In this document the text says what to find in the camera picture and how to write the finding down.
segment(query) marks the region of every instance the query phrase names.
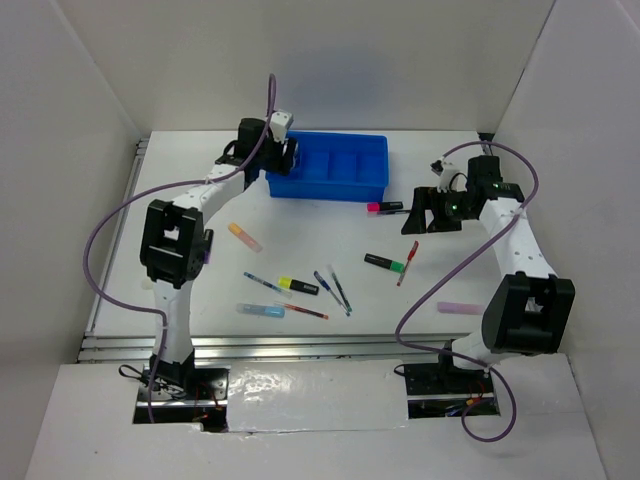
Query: pink marker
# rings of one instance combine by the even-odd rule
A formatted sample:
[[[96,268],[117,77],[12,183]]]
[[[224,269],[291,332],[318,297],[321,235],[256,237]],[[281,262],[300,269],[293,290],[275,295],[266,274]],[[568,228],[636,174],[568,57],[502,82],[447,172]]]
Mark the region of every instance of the pink marker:
[[[256,242],[247,232],[242,230],[235,223],[229,224],[229,231],[233,233],[242,243],[244,243],[247,247],[253,250],[256,253],[260,253],[262,251],[262,245]]]
[[[458,313],[460,315],[482,315],[484,307],[470,303],[438,302],[440,313]]]

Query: marker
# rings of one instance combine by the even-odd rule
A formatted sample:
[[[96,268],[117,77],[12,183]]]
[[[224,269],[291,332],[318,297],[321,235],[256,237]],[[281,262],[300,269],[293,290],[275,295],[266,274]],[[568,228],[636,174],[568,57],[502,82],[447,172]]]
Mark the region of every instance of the marker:
[[[389,260],[388,258],[379,257],[371,253],[367,253],[364,256],[364,261],[370,263],[371,265],[377,265],[378,267],[386,268],[387,270],[391,270],[392,272],[402,273],[402,271],[404,270],[404,265],[400,262],[394,262],[393,260]]]
[[[342,285],[340,285],[340,282],[338,281],[336,272],[333,271],[333,267],[331,265],[327,265],[327,270],[329,270],[329,273],[331,274],[331,278],[333,278],[333,281],[335,282],[336,287],[338,287],[338,291],[340,292],[340,296],[342,297],[342,300],[344,300],[344,304],[347,307],[347,310],[349,310],[349,313],[351,313],[353,309],[351,308],[351,305],[349,305],[349,300],[347,300],[347,296],[345,295],[344,290],[342,289]]]
[[[402,202],[367,203],[367,212],[384,212],[386,210],[401,210],[402,208],[404,208]]]
[[[288,303],[282,302],[273,302],[276,305],[281,305],[288,310],[295,310],[296,312],[306,313],[308,315],[313,315],[314,317],[324,318],[325,320],[329,320],[329,315],[325,315],[324,313],[314,312],[313,310],[307,310],[306,308],[296,307],[295,305],[289,305]]]
[[[291,298],[293,296],[291,292],[287,292],[286,290],[283,290],[280,287],[276,287],[272,283],[269,283],[266,280],[262,280],[261,278],[258,278],[255,275],[250,274],[249,272],[244,272],[244,276],[247,277],[247,278],[250,278],[254,282],[258,282],[258,283],[264,285],[265,287],[269,287],[270,289],[275,290],[280,295],[284,295],[287,298]]]
[[[296,292],[308,293],[310,295],[317,295],[320,289],[310,283],[301,282],[300,280],[294,280],[290,277],[280,277],[278,285],[289,290],[295,290]]]
[[[235,223],[230,223],[229,224],[229,231],[231,233],[233,233],[236,237],[238,237],[238,239],[244,243],[247,247],[249,247],[251,250],[253,250],[256,253],[260,253],[262,251],[262,245],[260,245],[258,242],[256,242],[253,238],[251,238],[251,236],[245,232],[244,230],[242,230],[238,225],[236,225]]]
[[[236,305],[236,311],[238,313],[245,313],[247,315],[263,315],[265,317],[284,317],[284,308],[282,307],[267,307],[266,305],[252,305],[250,303],[238,303]]]
[[[438,302],[440,313],[458,313],[460,315],[482,315],[485,308],[471,303]]]
[[[338,305],[340,305],[340,307],[344,310],[344,312],[347,314],[347,317],[351,316],[351,314],[349,313],[349,310],[347,310],[347,307],[345,307],[343,303],[340,301],[340,299],[336,297],[336,294],[333,293],[333,290],[331,290],[331,287],[329,286],[329,284],[324,281],[324,278],[320,276],[317,270],[313,272],[313,276],[316,277],[316,280],[318,280],[320,285],[322,285],[324,289],[331,294],[331,296],[335,299],[335,301],[338,302]]]
[[[407,270],[409,269],[409,264],[411,263],[411,260],[413,259],[413,257],[415,256],[416,252],[418,251],[418,247],[419,246],[420,246],[420,244],[418,243],[417,240],[415,242],[413,242],[413,247],[411,247],[411,251],[409,251],[409,256],[407,257],[407,264],[405,265],[404,269],[402,270],[402,273],[400,274],[400,278],[398,279],[398,283],[396,285],[398,285],[398,286],[402,285],[402,280],[404,280],[404,276],[407,273]]]

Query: metal frame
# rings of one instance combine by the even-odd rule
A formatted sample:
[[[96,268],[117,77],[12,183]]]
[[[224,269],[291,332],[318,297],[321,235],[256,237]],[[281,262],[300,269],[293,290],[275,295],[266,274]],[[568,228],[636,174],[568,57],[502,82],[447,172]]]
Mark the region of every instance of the metal frame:
[[[414,343],[442,348],[451,335],[405,335]],[[146,362],[154,339],[86,337],[80,363]],[[393,335],[296,337],[196,337],[196,366],[229,366],[234,361],[308,361],[397,358],[403,363],[435,362],[436,354],[398,344]]]
[[[138,182],[138,176],[140,175],[140,170],[142,168],[142,161],[144,160],[144,156],[147,153],[147,147],[149,146],[149,138],[142,138],[138,142],[136,146],[136,154],[133,157],[133,165],[131,167],[131,173],[129,174],[129,180],[127,181],[127,188],[124,192],[124,198],[122,201],[126,201],[133,195],[133,192],[136,188],[136,183]],[[104,268],[102,269],[102,274],[100,275],[100,280],[98,281],[98,285],[100,288],[105,288],[107,284],[107,279],[111,274],[111,267],[113,266],[113,260],[115,258],[115,252],[118,250],[118,243],[120,242],[120,237],[122,236],[122,229],[124,228],[124,222],[127,220],[127,214],[129,213],[129,208],[125,208],[118,214],[117,223],[115,231],[113,232],[113,238],[111,239],[111,243],[109,244],[109,251],[107,252],[107,258]],[[91,313],[89,314],[89,320],[87,323],[87,328],[85,330],[85,336],[93,334],[93,330],[96,328],[96,320],[98,318],[98,310],[100,308],[100,302],[102,298],[96,295],[93,301],[93,306],[91,307]]]

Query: orange highlighter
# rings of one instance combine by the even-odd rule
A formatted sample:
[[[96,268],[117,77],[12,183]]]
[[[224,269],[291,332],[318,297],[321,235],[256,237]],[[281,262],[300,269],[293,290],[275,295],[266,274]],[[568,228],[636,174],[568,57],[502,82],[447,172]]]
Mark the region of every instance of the orange highlighter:
[[[229,224],[229,231],[231,233],[233,233],[236,237],[238,237],[238,239],[244,243],[247,247],[249,247],[251,250],[253,250],[256,253],[260,253],[262,251],[262,245],[260,245],[258,242],[256,242],[253,238],[251,238],[251,236],[245,232],[244,230],[242,230],[238,225],[236,225],[235,223],[230,223]]]

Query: white board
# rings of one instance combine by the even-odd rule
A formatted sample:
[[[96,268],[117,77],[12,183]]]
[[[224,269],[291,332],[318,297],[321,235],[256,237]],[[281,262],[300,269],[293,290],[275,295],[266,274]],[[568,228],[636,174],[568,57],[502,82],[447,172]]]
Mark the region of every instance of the white board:
[[[429,164],[449,148],[477,139],[473,132],[372,132],[386,135],[390,152],[390,186],[385,198],[411,205],[414,187],[436,185]],[[164,183],[202,178],[210,170],[235,132],[155,132],[135,192]],[[480,147],[453,155],[464,168]],[[145,290],[146,271],[140,264],[142,228],[153,198],[171,199],[184,189],[153,195],[134,204],[117,247],[107,292],[137,305],[153,305]],[[194,335],[347,335],[390,334],[407,309],[433,284],[487,240],[479,222],[465,222],[462,232],[400,235],[405,215],[371,218],[362,203],[272,199],[260,179],[229,202],[207,224],[215,231],[211,263],[194,282],[191,332]],[[227,229],[230,222],[244,228],[264,247],[256,254]],[[400,262],[406,260],[414,240],[418,253],[405,281],[398,275],[365,263],[365,253]],[[331,263],[353,307],[350,318],[322,290],[318,296],[294,293],[291,303],[324,312],[329,320],[287,312],[274,319],[242,315],[236,304],[268,304],[283,298],[243,276],[248,271],[267,281],[281,275],[316,283],[313,271],[324,272]],[[437,301],[487,305],[500,283],[492,251],[470,265],[414,316],[407,333],[455,333],[475,330],[480,316],[444,315]],[[153,335],[149,315],[122,310],[101,302],[95,334],[99,336]]]

